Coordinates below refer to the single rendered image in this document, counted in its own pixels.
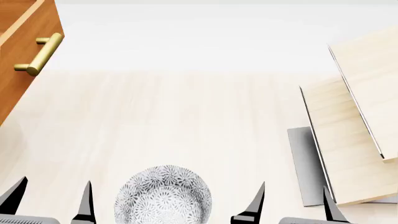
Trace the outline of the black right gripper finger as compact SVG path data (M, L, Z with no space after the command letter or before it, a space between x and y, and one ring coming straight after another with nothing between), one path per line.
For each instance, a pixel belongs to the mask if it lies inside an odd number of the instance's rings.
M265 196L265 182L262 183L256 196L245 211L232 216L230 224L259 224Z
M326 220L328 222L348 222L345 216L337 207L335 201L326 186L323 186L323 204L325 208Z

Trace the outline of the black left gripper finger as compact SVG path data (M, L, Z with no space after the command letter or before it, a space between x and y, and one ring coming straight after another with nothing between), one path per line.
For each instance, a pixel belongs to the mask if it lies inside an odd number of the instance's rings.
M23 177L0 196L0 214L15 215L24 196L28 179Z
M90 181L88 181L85 186L78 213L74 218L72 218L71 224L96 224L93 193Z

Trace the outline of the orange wooden drawer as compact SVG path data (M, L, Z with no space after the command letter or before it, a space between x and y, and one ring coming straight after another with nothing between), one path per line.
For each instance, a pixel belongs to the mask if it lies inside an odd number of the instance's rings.
M55 0L0 0L0 125L35 79L14 65L30 64L36 38L53 33L64 36Z

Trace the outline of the light wooden stepped shelf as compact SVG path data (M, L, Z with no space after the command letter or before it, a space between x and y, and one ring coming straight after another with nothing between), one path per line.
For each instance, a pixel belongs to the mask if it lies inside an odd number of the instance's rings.
M300 87L338 205L398 195L398 26L332 44L337 76Z

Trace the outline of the grey floral patterned bowl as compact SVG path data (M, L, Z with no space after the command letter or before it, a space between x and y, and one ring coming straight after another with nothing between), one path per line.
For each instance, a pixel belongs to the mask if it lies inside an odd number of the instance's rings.
M120 188L116 224L207 224L212 209L205 181L184 167L150 167Z

